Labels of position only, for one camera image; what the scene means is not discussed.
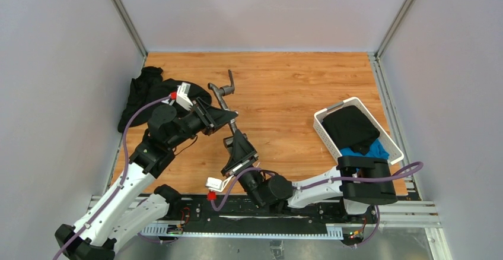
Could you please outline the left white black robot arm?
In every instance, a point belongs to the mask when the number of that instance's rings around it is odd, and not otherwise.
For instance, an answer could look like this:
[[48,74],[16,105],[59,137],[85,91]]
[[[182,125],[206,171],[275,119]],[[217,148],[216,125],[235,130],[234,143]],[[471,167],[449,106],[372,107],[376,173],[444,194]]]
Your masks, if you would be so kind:
[[180,118],[173,106],[175,103],[182,101],[163,97],[133,114],[136,118],[146,109],[155,107],[147,136],[132,154],[124,152],[126,164],[115,183],[74,224],[63,224],[57,229],[55,238],[59,250],[54,259],[62,255],[68,259],[114,259],[128,241],[153,221],[163,216],[175,220],[181,215],[180,194],[167,185],[158,187],[133,210],[128,208],[175,159],[174,149],[178,145],[196,138],[199,133],[213,134],[232,123],[238,114],[196,99],[184,102],[189,112]]

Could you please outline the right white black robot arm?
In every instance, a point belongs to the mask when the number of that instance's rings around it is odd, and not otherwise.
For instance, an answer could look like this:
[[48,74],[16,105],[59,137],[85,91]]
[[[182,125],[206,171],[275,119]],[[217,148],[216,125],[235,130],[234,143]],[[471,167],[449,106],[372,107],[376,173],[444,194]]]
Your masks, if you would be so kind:
[[358,156],[341,156],[335,167],[323,174],[292,182],[278,172],[262,169],[255,163],[258,154],[246,135],[237,130],[224,139],[230,155],[222,169],[229,188],[239,183],[258,208],[301,209],[330,198],[341,197],[340,217],[349,223],[362,216],[370,205],[397,201],[387,160]]

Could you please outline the grey faucet with lever handle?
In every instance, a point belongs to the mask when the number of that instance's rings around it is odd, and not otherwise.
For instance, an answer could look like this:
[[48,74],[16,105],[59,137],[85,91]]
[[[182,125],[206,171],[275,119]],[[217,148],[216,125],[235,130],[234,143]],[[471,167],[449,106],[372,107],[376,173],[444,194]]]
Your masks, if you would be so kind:
[[223,110],[230,110],[226,101],[224,100],[224,96],[234,94],[235,92],[235,83],[233,79],[232,70],[228,70],[228,76],[230,79],[230,85],[224,85],[222,87],[218,87],[213,83],[208,83],[208,89],[211,90],[217,99],[218,104]]

